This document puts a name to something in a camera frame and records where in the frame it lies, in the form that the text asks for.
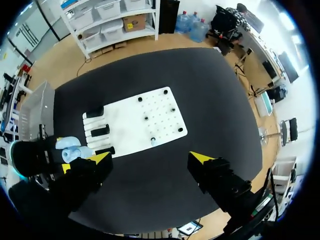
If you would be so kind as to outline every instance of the white pegboard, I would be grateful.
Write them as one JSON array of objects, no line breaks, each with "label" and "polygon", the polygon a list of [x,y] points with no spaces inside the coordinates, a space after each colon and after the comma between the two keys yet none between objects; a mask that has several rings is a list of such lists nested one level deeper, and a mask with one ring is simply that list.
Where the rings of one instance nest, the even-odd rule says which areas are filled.
[{"label": "white pegboard", "polygon": [[[105,105],[102,116],[87,118],[84,113],[82,117],[87,146],[94,151],[113,146],[113,158],[153,148],[188,134],[169,87]],[[110,127],[109,134],[91,136],[91,130],[104,128],[106,124]]]}]

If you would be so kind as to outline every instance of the water bottle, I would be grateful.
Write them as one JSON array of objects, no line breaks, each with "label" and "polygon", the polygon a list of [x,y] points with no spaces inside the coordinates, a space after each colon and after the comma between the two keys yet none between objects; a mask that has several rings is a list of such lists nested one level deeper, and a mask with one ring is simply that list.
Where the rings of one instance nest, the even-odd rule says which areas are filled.
[{"label": "water bottle", "polygon": [[185,34],[188,32],[188,27],[189,27],[189,16],[187,16],[186,11],[183,11],[183,14],[180,14],[176,17],[174,32],[178,34]]},{"label": "water bottle", "polygon": [[205,23],[205,20],[202,18],[201,21],[197,21],[193,24],[193,28],[189,32],[189,38],[196,42],[201,43],[209,30],[209,25]]},{"label": "water bottle", "polygon": [[194,24],[195,24],[196,22],[200,22],[200,18],[197,17],[197,14],[198,14],[198,13],[195,11],[195,12],[193,13],[193,15],[189,15],[189,29],[188,29],[189,32],[190,32],[191,29],[194,27]]}]

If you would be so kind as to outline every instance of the black table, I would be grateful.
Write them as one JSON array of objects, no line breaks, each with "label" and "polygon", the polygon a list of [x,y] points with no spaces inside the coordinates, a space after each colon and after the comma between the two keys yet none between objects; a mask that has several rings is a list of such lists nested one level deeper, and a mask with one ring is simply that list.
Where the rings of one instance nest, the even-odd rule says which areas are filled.
[{"label": "black table", "polygon": [[223,56],[185,48],[128,57],[71,80],[55,91],[54,134],[86,144],[82,114],[109,103],[169,86],[188,135],[113,160],[96,194],[70,218],[107,233],[147,233],[181,226],[219,207],[187,170],[189,151],[223,157],[241,178],[262,168],[253,111]]}]

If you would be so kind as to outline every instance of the white shelf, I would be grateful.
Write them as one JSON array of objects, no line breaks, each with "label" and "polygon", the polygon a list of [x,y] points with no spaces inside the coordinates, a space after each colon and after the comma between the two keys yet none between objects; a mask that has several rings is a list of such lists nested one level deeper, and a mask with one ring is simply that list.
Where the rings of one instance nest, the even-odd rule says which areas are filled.
[{"label": "white shelf", "polygon": [[81,4],[84,4],[84,3],[88,2],[88,1],[90,1],[90,0],[79,0],[79,1],[77,1],[76,3],[68,6],[68,7],[65,8],[65,9],[63,9],[63,12],[64,12],[64,13],[67,13],[67,12],[69,12],[70,10],[72,10],[72,9],[74,9],[74,8],[80,6]]},{"label": "white shelf", "polygon": [[116,19],[121,19],[127,16],[132,16],[132,15],[138,15],[138,14],[149,14],[149,13],[155,13],[156,10],[152,9],[152,7],[150,5],[147,4],[147,7],[145,9],[139,9],[139,10],[133,10],[133,11],[127,11],[126,9],[121,9],[121,14],[118,16],[114,16],[108,19],[101,19],[101,17],[98,16],[93,16],[94,22],[88,26],[85,26],[79,30],[75,31],[75,34],[81,34],[83,33],[85,30],[91,29],[93,27],[99,26],[101,24],[110,22],[112,20],[116,20]]},{"label": "white shelf", "polygon": [[[95,9],[92,10],[92,17],[93,17],[93,23],[85,26],[81,29],[74,29],[74,27],[70,23],[70,17],[72,14],[74,14],[73,10],[74,8],[80,6],[80,5],[95,5],[97,4],[97,1],[99,0],[78,0],[76,3],[68,6],[65,9],[61,8],[60,1],[55,0],[54,3],[56,4],[56,9],[59,11],[59,14],[61,16],[61,19],[65,23],[66,28],[69,30],[70,34],[74,38],[74,41],[78,45],[78,47],[81,49],[82,53],[84,54],[86,59],[90,59],[89,53],[92,53],[96,50],[102,49],[104,47],[120,43],[129,39],[135,39],[135,38],[141,38],[145,36],[152,36],[154,35],[154,40],[158,40],[159,37],[159,21],[160,21],[160,1],[161,0],[146,0],[146,8],[140,9],[140,10],[133,10],[133,11],[127,11],[125,6],[123,4],[120,4],[120,15],[111,17],[108,19],[101,19],[100,15],[98,14],[98,11]],[[123,36],[121,39],[117,41],[107,41],[105,36],[102,36],[102,44],[98,46],[94,46],[92,48],[86,48],[85,45],[82,43],[81,40],[79,40],[79,35],[83,33],[86,30],[89,30],[93,27],[99,26],[101,24],[107,23],[112,20],[116,19],[121,19],[125,18],[128,16],[133,16],[133,15],[139,15],[139,14],[148,14],[146,18],[146,27],[144,30],[138,30],[138,31],[133,31],[133,32],[124,32]]]},{"label": "white shelf", "polygon": [[89,53],[92,53],[92,52],[94,52],[96,50],[99,50],[99,49],[102,49],[104,47],[110,46],[112,44],[116,44],[116,43],[123,42],[123,41],[130,40],[130,39],[141,38],[141,37],[146,37],[146,36],[152,36],[152,35],[155,35],[155,34],[156,34],[155,29],[152,26],[146,24],[145,29],[143,29],[143,30],[125,32],[123,34],[123,37],[118,39],[118,40],[116,40],[116,41],[106,41],[105,40],[102,44],[100,44],[98,46],[95,46],[93,48],[86,49],[86,51],[89,54]]}]

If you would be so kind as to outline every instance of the white storage box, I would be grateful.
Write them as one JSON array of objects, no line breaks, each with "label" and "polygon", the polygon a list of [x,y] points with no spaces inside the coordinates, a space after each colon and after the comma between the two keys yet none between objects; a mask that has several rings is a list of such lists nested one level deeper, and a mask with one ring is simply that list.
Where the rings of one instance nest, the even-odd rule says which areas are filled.
[{"label": "white storage box", "polygon": [[104,0],[95,5],[94,8],[98,11],[101,19],[109,19],[121,14],[120,0]]},{"label": "white storage box", "polygon": [[107,41],[116,41],[123,37],[124,22],[122,19],[116,19],[107,22],[101,26],[101,33],[105,36]]},{"label": "white storage box", "polygon": [[92,9],[92,6],[77,8],[74,15],[70,18],[70,24],[76,30],[80,30],[90,24],[93,24],[94,17],[92,14]]},{"label": "white storage box", "polygon": [[18,135],[22,141],[37,139],[39,124],[45,125],[48,136],[54,134],[55,90],[45,81],[21,105]]},{"label": "white storage box", "polygon": [[146,8],[146,0],[124,0],[124,3],[127,11]]},{"label": "white storage box", "polygon": [[272,114],[272,103],[266,91],[255,97],[254,102],[260,117],[270,116]]},{"label": "white storage box", "polygon": [[86,46],[87,49],[91,49],[102,44],[100,31],[101,27],[95,26],[82,34],[83,39],[81,42]]}]

